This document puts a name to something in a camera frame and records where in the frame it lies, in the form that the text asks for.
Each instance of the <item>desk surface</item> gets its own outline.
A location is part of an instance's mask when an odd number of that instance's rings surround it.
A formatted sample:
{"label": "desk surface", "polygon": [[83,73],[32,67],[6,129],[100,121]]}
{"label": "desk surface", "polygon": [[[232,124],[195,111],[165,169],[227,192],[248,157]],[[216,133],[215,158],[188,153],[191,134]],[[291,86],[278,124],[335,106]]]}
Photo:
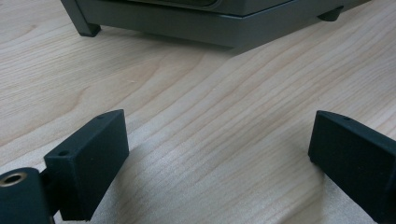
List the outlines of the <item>desk surface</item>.
{"label": "desk surface", "polygon": [[92,223],[373,223],[307,150],[319,109],[396,139],[396,1],[251,50],[80,37],[60,1],[0,5],[0,173],[43,170],[122,108],[131,154]]}

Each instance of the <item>mounting hole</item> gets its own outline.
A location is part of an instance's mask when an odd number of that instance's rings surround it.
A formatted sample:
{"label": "mounting hole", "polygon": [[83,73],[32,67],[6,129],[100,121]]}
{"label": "mounting hole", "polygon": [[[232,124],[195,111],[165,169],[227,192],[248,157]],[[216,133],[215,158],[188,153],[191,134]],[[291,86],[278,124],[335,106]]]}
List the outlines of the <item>mounting hole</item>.
{"label": "mounting hole", "polygon": [[16,185],[26,178],[27,174],[24,172],[19,172],[15,174],[8,175],[0,180],[0,187],[10,187]]}
{"label": "mounting hole", "polygon": [[69,151],[62,151],[62,152],[60,152],[58,155],[59,155],[59,156],[65,156],[65,155],[67,155],[67,154],[69,154]]}

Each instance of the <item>wood grain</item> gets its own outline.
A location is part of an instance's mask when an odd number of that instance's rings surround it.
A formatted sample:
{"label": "wood grain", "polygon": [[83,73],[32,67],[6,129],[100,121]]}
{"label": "wood grain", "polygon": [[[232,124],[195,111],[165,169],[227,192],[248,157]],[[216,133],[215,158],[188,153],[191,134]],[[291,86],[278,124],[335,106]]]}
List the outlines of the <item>wood grain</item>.
{"label": "wood grain", "polygon": [[395,1],[251,50],[103,30],[0,1],[0,173],[122,108],[131,154],[92,223],[373,223],[307,150],[319,109],[396,139]]}

